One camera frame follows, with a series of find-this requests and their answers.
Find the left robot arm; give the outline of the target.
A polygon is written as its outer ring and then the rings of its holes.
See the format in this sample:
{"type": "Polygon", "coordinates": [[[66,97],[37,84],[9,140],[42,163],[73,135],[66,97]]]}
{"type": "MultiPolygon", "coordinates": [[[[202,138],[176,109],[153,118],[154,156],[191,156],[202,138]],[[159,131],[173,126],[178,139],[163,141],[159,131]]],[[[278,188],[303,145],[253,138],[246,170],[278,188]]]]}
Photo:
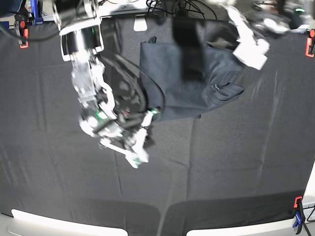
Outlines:
{"type": "Polygon", "coordinates": [[[309,31],[313,16],[308,4],[308,0],[253,0],[252,9],[245,14],[224,4],[230,23],[238,32],[239,44],[233,55],[246,66],[261,70],[270,48],[268,37],[309,31]]]}

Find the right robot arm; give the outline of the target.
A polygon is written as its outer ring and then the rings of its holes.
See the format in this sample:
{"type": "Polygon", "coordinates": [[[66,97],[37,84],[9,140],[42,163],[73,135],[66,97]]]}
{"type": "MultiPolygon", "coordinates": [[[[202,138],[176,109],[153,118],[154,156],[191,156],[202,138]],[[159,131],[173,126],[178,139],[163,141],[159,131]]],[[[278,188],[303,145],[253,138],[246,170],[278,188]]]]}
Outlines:
{"type": "Polygon", "coordinates": [[[133,168],[149,161],[144,149],[152,122],[161,115],[149,108],[139,67],[116,53],[102,55],[101,16],[95,0],[55,0],[62,59],[72,64],[72,85],[81,105],[79,125],[99,145],[121,153],[133,168]]]}

